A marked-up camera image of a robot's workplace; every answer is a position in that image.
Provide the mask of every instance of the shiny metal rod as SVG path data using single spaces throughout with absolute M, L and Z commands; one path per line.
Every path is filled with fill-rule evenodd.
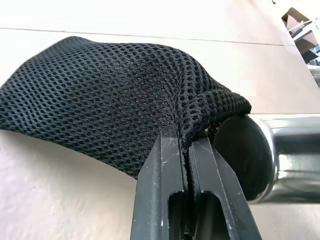
M 234 116 L 213 145 L 249 203 L 320 203 L 320 114 Z

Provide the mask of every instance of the white surface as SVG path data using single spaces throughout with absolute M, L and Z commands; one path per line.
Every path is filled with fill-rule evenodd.
M 30 7 L 34 2 L 19 2 L 19 9 L 39 16 L 43 2 Z M 77 5 L 79 11 L 88 8 L 89 12 L 94 10 L 97 16 L 102 16 L 102 21 L 96 23 L 96 17 L 84 15 L 83 19 L 89 19 L 87 25 L 84 20 L 66 21 L 71 5 L 75 5 L 68 1 L 56 1 L 47 7 L 41 21 L 1 14 L 0 28 L 61 31 L 68 27 L 71 32 L 102 34 L 0 29 L 0 85 L 31 56 L 65 37 L 76 35 L 98 42 L 157 43 L 181 49 L 195 57 L 217 81 L 247 97 L 254 112 L 320 113 L 320 106 L 316 104 L 320 100 L 319 88 L 296 47 L 287 41 L 286 28 L 280 19 L 270 18 L 270 5 L 263 8 L 249 0 L 242 4 L 232 0 L 221 2 L 221 5 L 202 7 L 204 10 L 200 11 L 201 3 L 194 1 L 183 5 L 161 2 L 157 6 L 148 1 L 149 9 L 170 6 L 186 11 L 176 8 L 159 18 L 154 10 L 144 18 L 145 15 L 132 13 L 143 10 L 134 8 L 129 1 L 101 1 L 98 5 L 94 0 L 95 8 L 91 4 Z M 15 7 L 17 1 L 8 4 Z M 61 17 L 50 17 L 52 14 L 61 14 Z M 252 16 L 262 20 L 263 27 L 259 27 Z M 137 21 L 141 21 L 142 26 L 131 28 Z M 144 28 L 150 22 L 159 28 Z M 215 28 L 218 22 L 224 27 Z M 166 23 L 174 23 L 178 30 L 174 31 L 172 26 L 166 28 Z M 152 37 L 112 35 L 114 33 Z M 0 130 L 1 240 L 128 239 L 135 187 L 135 180 L 93 158 L 50 142 Z M 252 207 L 252 212 L 264 240 L 320 238 L 319 206 L 260 205 Z

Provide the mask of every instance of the black mesh fabric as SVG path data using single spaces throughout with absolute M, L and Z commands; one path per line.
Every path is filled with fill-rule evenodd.
M 175 126 L 186 150 L 204 129 L 250 110 L 181 50 L 80 37 L 32 57 L 0 89 L 0 129 L 57 143 L 134 178 L 164 127 Z

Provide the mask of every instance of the black mesh cover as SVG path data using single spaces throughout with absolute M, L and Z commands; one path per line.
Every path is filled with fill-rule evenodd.
M 186 150 L 204 129 L 251 106 L 190 55 L 147 43 L 68 37 L 0 89 L 0 129 L 51 141 L 137 178 L 160 130 Z

